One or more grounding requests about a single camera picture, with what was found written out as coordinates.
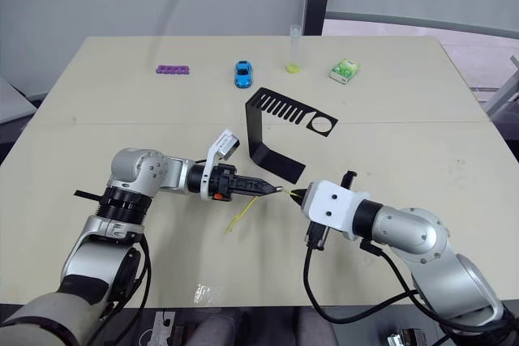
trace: test tube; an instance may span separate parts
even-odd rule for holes
[[[299,68],[299,38],[301,37],[301,26],[293,24],[290,26],[290,60],[286,66],[289,73],[298,73]]]

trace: blue toy car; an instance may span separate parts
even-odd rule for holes
[[[249,88],[252,85],[252,65],[248,61],[238,61],[234,67],[234,83],[238,88]]]

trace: small package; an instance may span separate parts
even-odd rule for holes
[[[358,71],[358,64],[350,60],[342,60],[330,72],[330,77],[339,83],[346,84]]]

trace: slotted black plate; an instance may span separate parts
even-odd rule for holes
[[[301,123],[305,115],[314,113],[313,118],[307,124],[307,129],[324,137],[328,137],[332,132],[333,127],[337,124],[337,119],[267,88],[260,88],[245,104],[247,137],[251,159],[261,168],[267,169],[269,172],[295,184],[301,177],[306,165],[269,149],[263,143],[262,111],[282,117],[296,125]],[[331,124],[330,129],[326,131],[317,130],[312,125],[312,122],[317,118],[328,119]]]

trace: black strap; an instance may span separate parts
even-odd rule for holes
[[[95,277],[67,275],[56,292],[81,297],[89,305],[94,305],[103,300],[108,288],[108,283]]]
[[[99,202],[101,200],[101,196],[99,196],[98,194],[91,194],[83,190],[77,190],[76,192],[74,192],[74,196],[79,196],[80,198],[85,198],[88,200],[94,200],[95,202]]]
[[[22,316],[20,318],[7,320],[0,324],[0,327],[14,326],[15,324],[34,324],[56,335],[66,346],[79,346],[79,342],[74,334],[61,323],[55,322],[52,319],[39,316]]]

